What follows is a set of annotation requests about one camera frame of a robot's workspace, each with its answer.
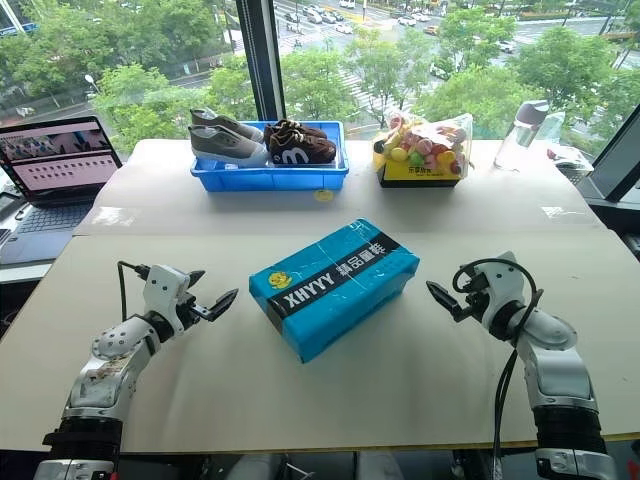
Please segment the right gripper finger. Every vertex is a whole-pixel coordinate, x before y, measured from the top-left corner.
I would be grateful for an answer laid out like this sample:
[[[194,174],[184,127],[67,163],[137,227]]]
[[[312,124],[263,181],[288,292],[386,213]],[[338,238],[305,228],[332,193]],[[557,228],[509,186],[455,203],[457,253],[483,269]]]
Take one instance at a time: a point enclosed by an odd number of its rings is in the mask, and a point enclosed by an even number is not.
[[[459,312],[459,303],[449,292],[437,282],[427,281],[427,289],[434,300],[449,313]]]

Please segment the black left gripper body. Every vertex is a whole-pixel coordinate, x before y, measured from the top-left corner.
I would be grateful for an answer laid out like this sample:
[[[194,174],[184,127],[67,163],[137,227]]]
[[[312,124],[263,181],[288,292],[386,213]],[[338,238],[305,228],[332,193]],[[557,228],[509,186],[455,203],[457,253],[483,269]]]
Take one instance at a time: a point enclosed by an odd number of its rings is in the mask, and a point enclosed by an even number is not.
[[[183,328],[191,328],[201,320],[212,321],[212,311],[196,302],[196,297],[184,293],[178,299],[175,313]]]

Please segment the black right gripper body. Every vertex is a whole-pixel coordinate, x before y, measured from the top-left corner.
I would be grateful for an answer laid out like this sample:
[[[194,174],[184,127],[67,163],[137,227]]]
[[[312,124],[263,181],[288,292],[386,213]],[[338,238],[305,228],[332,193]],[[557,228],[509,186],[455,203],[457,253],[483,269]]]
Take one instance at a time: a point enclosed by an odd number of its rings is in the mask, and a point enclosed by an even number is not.
[[[454,306],[453,318],[459,323],[467,318],[482,322],[486,311],[486,292],[475,290],[465,292],[464,300],[457,301]]]

